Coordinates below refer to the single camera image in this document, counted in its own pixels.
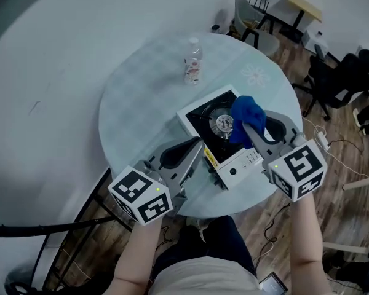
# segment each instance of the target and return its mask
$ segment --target wooden desk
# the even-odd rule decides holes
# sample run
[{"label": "wooden desk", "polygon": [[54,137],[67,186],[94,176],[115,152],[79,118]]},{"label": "wooden desk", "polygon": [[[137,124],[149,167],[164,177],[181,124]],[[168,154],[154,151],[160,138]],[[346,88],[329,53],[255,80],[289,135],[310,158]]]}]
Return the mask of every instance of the wooden desk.
[{"label": "wooden desk", "polygon": [[319,22],[322,22],[322,12],[306,0],[287,0],[289,3],[293,4],[295,7],[300,9],[298,16],[295,19],[293,26],[287,27],[284,26],[279,33],[283,34],[285,37],[291,39],[295,43],[299,43],[302,37],[302,34],[297,31],[298,25],[303,18],[303,15],[307,13],[312,18],[316,19]]}]

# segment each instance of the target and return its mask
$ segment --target round table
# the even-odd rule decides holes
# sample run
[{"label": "round table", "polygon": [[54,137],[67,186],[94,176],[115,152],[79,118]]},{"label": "round table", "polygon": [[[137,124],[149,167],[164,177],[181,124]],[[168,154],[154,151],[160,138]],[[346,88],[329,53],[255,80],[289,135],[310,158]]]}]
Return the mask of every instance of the round table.
[{"label": "round table", "polygon": [[[200,39],[204,52],[199,85],[185,85],[183,80],[188,35],[162,36],[147,43],[109,78],[101,99],[99,131],[113,177],[127,165],[147,159],[160,144],[185,137],[176,112],[228,84],[241,95],[254,97],[263,109],[287,115],[302,130],[295,92],[277,64],[229,36],[192,36]],[[215,218],[260,203],[276,190],[262,170],[257,165],[238,186],[223,191],[213,184],[202,160],[186,182],[188,200],[179,214]]]}]

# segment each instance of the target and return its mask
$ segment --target chair leg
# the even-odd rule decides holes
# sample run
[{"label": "chair leg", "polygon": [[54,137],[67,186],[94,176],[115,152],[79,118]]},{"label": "chair leg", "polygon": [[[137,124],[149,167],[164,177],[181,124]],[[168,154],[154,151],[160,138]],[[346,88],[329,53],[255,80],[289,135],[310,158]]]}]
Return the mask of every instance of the chair leg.
[{"label": "chair leg", "polygon": [[306,86],[302,86],[296,83],[292,83],[291,85],[293,88],[298,87],[300,90],[306,92],[307,94],[311,94],[312,93],[312,89]]},{"label": "chair leg", "polygon": [[320,105],[321,105],[321,108],[324,110],[324,113],[326,114],[326,116],[324,117],[324,120],[325,121],[329,121],[331,120],[331,117],[328,113],[328,109],[327,109],[327,106],[322,102],[322,101],[319,101]]},{"label": "chair leg", "polygon": [[312,111],[312,108],[313,108],[314,104],[316,103],[316,101],[317,101],[317,98],[315,96],[313,96],[313,99],[312,99],[312,102],[310,103],[309,108],[307,109],[307,111],[304,111],[302,113],[302,116],[304,118],[306,118],[308,116],[308,114]]}]

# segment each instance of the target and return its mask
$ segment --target human arm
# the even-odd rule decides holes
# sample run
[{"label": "human arm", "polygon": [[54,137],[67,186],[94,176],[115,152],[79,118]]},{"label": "human arm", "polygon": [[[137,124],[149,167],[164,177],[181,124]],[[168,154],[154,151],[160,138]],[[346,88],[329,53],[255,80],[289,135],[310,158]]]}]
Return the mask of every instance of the human arm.
[{"label": "human arm", "polygon": [[119,258],[114,278],[104,295],[143,295],[149,282],[162,218],[146,226],[134,225]]},{"label": "human arm", "polygon": [[322,268],[322,236],[313,194],[291,206],[291,284],[293,295],[332,293]]}]

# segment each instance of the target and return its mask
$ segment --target water bottle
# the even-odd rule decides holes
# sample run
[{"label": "water bottle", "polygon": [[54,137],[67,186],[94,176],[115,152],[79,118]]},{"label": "water bottle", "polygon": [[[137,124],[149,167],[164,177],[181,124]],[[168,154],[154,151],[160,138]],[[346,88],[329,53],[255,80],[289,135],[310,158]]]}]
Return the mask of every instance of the water bottle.
[{"label": "water bottle", "polygon": [[189,52],[184,62],[186,64],[184,72],[184,82],[186,84],[196,85],[199,83],[200,69],[202,59],[202,48],[196,37],[189,39]]}]

